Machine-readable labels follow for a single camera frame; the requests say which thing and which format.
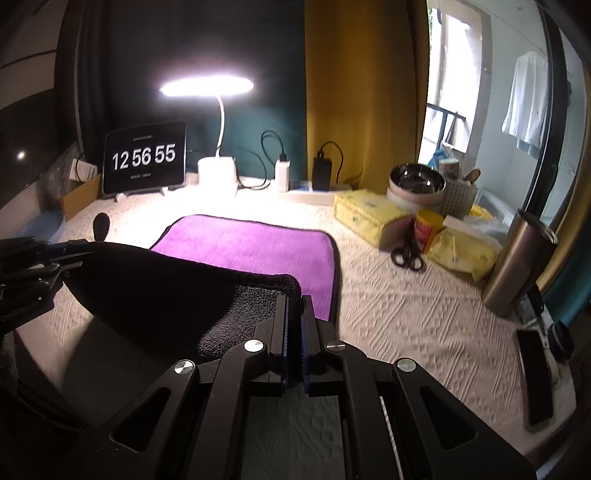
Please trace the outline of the purple and grey towel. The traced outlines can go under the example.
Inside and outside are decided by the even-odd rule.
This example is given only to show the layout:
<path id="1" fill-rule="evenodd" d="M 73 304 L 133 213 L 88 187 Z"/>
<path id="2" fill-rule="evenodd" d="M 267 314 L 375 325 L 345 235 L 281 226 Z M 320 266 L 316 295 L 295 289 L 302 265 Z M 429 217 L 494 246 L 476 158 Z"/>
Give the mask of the purple and grey towel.
<path id="1" fill-rule="evenodd" d="M 95 243 L 66 285 L 115 332 L 156 358 L 221 358 L 252 339 L 287 296 L 288 320 L 311 296 L 318 319 L 335 322 L 341 259 L 318 230 L 192 215 L 168 226 L 148 249 Z"/>

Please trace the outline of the white tablet stand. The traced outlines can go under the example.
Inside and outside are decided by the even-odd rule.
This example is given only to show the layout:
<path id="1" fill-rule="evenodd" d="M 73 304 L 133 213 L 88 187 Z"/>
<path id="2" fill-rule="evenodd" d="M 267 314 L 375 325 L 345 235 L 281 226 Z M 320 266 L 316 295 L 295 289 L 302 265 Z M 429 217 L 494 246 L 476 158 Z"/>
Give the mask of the white tablet stand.
<path id="1" fill-rule="evenodd" d="M 132 190 L 128 192 L 119 192 L 115 195 L 114 199 L 116 203 L 121 203 L 130 197 L 138 195 L 159 194 L 165 196 L 168 193 L 168 191 L 168 187 Z"/>

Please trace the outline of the black scissors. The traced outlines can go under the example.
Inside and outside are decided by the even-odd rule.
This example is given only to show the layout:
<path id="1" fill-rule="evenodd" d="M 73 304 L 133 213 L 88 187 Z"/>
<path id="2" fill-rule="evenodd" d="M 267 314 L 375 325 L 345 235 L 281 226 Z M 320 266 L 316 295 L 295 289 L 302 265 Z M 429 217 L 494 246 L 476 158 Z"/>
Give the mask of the black scissors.
<path id="1" fill-rule="evenodd" d="M 391 260 L 399 268 L 422 272 L 425 269 L 425 263 L 415 242 L 414 226 L 415 219 L 412 218 L 402 244 L 391 251 Z"/>

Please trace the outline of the yellow tissue box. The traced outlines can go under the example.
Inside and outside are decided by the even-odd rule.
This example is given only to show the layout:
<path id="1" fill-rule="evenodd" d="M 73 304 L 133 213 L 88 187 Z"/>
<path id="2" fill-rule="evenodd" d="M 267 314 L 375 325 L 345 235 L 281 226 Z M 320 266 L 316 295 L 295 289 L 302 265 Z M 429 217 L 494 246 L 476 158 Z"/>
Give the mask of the yellow tissue box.
<path id="1" fill-rule="evenodd" d="M 412 219 L 386 196 L 368 189 L 335 195 L 334 217 L 381 251 L 392 250 L 404 240 Z"/>

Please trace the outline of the white power strip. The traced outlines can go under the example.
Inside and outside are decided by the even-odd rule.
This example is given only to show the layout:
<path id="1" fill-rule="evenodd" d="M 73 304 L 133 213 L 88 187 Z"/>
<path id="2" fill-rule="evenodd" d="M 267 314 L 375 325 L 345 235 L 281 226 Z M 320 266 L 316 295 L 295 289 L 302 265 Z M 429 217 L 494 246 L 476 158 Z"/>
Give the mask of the white power strip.
<path id="1" fill-rule="evenodd" d="M 290 184 L 290 190 L 284 193 L 288 199 L 297 203 L 318 206 L 332 206 L 335 195 L 352 191 L 346 184 L 335 184 L 328 191 L 312 189 L 311 181 L 298 181 Z"/>

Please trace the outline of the yellow red can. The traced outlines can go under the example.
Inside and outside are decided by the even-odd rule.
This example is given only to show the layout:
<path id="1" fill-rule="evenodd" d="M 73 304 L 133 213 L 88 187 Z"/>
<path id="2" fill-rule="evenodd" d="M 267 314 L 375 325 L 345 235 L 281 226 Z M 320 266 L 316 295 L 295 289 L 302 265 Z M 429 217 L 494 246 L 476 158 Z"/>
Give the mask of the yellow red can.
<path id="1" fill-rule="evenodd" d="M 421 253 L 426 253 L 435 237 L 444 228 L 445 218 L 428 209 L 419 210 L 415 216 L 414 238 Z"/>

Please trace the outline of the white USB charger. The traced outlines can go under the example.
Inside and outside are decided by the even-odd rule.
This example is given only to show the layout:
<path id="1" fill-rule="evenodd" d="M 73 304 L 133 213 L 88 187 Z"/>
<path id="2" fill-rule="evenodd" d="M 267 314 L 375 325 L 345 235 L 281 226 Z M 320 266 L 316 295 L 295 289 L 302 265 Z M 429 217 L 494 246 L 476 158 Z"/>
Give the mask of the white USB charger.
<path id="1" fill-rule="evenodd" d="M 276 161 L 273 184 L 277 192 L 286 193 L 290 190 L 290 161 Z"/>

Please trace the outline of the yellow wet wipes pack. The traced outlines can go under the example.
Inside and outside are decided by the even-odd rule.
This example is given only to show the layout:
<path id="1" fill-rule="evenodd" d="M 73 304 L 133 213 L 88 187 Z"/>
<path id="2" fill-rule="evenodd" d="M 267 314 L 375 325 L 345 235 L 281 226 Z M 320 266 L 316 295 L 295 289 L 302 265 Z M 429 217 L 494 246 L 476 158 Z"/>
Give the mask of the yellow wet wipes pack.
<path id="1" fill-rule="evenodd" d="M 499 250 L 491 243 L 452 229 L 434 238 L 428 258 L 447 270 L 466 274 L 480 282 L 493 270 Z"/>

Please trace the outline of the black power adapter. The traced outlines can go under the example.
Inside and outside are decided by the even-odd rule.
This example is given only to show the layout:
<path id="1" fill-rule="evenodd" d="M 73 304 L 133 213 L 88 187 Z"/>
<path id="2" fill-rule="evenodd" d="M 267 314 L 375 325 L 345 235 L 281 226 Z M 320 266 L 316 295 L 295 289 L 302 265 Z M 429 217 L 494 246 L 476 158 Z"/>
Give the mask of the black power adapter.
<path id="1" fill-rule="evenodd" d="M 331 189 L 332 160 L 317 156 L 312 161 L 311 188 L 314 191 L 328 192 Z"/>

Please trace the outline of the stainless steel bowl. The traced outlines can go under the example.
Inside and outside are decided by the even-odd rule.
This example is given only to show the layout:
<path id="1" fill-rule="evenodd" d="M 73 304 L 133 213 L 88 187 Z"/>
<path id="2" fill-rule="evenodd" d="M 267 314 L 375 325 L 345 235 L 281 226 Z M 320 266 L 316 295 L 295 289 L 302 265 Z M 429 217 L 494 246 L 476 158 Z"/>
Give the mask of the stainless steel bowl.
<path id="1" fill-rule="evenodd" d="M 386 196 L 412 215 L 425 209 L 439 211 L 446 186 L 446 180 L 437 170 L 419 163 L 407 163 L 391 171 Z"/>

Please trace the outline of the white perforated basket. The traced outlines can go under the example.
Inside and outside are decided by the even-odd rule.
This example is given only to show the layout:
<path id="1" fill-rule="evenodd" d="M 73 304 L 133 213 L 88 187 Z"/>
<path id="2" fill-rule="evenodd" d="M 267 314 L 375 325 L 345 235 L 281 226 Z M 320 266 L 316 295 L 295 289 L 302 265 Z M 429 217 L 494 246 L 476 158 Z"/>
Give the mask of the white perforated basket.
<path id="1" fill-rule="evenodd" d="M 463 219 L 470 214 L 477 192 L 478 188 L 468 181 L 447 179 L 439 213 Z"/>

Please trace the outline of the black smartphone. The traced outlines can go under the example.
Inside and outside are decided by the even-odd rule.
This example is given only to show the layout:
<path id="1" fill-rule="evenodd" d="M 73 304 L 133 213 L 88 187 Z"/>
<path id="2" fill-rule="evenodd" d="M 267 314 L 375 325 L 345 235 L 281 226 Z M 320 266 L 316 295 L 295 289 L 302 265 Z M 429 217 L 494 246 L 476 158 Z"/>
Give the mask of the black smartphone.
<path id="1" fill-rule="evenodd" d="M 529 430 L 535 430 L 554 415 L 551 370 L 537 331 L 517 330 L 515 337 L 522 372 L 525 422 Z"/>

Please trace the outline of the dark green curtain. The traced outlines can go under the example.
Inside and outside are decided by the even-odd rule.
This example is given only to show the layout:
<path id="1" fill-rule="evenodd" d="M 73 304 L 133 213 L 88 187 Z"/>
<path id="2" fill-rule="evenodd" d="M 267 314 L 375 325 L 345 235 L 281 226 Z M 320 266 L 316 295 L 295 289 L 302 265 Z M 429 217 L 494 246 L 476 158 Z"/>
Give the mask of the dark green curtain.
<path id="1" fill-rule="evenodd" d="M 166 83 L 205 75 L 252 81 L 245 95 L 168 98 Z M 215 151 L 245 176 L 307 175 L 304 4 L 300 1 L 69 1 L 55 64 L 60 138 L 103 161 L 109 132 L 182 120 L 194 169 Z"/>

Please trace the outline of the steel tumbler cup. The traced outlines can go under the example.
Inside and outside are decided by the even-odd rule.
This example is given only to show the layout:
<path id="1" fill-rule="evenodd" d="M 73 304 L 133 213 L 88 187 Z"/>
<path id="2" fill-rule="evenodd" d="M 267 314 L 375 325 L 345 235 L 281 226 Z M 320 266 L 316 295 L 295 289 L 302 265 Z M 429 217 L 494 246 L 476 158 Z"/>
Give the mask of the steel tumbler cup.
<path id="1" fill-rule="evenodd" d="M 537 282 L 558 244 L 553 230 L 535 215 L 519 210 L 481 292 L 483 304 L 495 315 L 507 317 Z"/>

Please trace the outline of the yellow curtain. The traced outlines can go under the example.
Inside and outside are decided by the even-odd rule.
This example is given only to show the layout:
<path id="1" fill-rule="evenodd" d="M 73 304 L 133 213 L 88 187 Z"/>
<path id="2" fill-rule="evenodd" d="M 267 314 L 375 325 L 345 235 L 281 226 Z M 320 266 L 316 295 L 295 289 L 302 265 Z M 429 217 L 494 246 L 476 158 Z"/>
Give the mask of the yellow curtain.
<path id="1" fill-rule="evenodd" d="M 418 160 L 427 107 L 424 1 L 304 4 L 308 155 L 330 141 L 334 180 L 384 194 L 392 169 Z"/>

